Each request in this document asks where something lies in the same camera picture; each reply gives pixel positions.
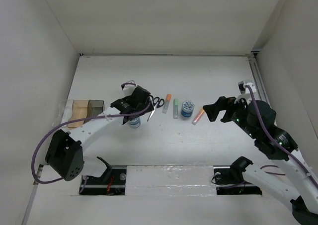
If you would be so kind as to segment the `orange capped marker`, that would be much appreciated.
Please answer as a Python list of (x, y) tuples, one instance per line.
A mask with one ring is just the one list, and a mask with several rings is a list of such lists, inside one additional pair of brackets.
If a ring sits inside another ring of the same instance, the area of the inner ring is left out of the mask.
[(163, 105), (163, 109), (162, 109), (162, 113), (164, 113), (164, 114), (166, 114), (168, 111), (169, 103), (171, 101), (171, 96), (172, 96), (171, 94), (168, 94), (166, 96), (165, 101), (164, 101), (164, 105)]

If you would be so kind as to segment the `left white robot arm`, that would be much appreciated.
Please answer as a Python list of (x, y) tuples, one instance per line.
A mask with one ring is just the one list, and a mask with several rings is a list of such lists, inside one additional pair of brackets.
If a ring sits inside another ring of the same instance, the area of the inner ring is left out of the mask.
[(84, 155), (85, 151), (111, 128), (153, 111), (152, 96), (137, 86), (131, 95), (112, 102), (98, 116), (67, 132), (60, 129), (51, 139), (45, 161), (65, 181), (77, 176), (93, 176), (99, 183), (109, 181), (111, 172), (106, 161)]

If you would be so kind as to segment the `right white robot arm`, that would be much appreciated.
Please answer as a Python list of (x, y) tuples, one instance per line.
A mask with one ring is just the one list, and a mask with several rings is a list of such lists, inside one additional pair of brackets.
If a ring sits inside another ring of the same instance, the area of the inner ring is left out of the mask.
[(291, 186), (257, 168), (241, 156), (229, 168), (231, 183), (251, 183), (269, 193), (291, 211), (301, 225), (318, 223), (318, 178), (303, 159), (298, 145), (288, 132), (275, 126), (276, 112), (268, 103), (252, 99), (221, 96), (203, 106), (210, 122), (219, 112), (223, 123), (234, 122), (254, 140), (254, 145), (272, 161), (292, 183)]

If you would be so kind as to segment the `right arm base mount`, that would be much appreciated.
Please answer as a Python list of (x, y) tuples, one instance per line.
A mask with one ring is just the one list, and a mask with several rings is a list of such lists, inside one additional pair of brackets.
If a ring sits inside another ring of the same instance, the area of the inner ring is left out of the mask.
[(214, 166), (211, 183), (216, 185), (217, 195), (262, 195), (259, 187), (246, 182), (242, 173), (252, 161), (241, 156), (231, 165)]

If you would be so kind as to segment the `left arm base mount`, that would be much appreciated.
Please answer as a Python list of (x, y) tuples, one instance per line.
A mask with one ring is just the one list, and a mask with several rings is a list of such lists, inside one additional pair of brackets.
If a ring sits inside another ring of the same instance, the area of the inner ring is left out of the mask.
[(103, 166), (99, 177), (84, 175), (81, 179), (79, 194), (83, 196), (124, 196), (126, 192), (126, 165), (111, 165), (103, 158), (96, 157)]

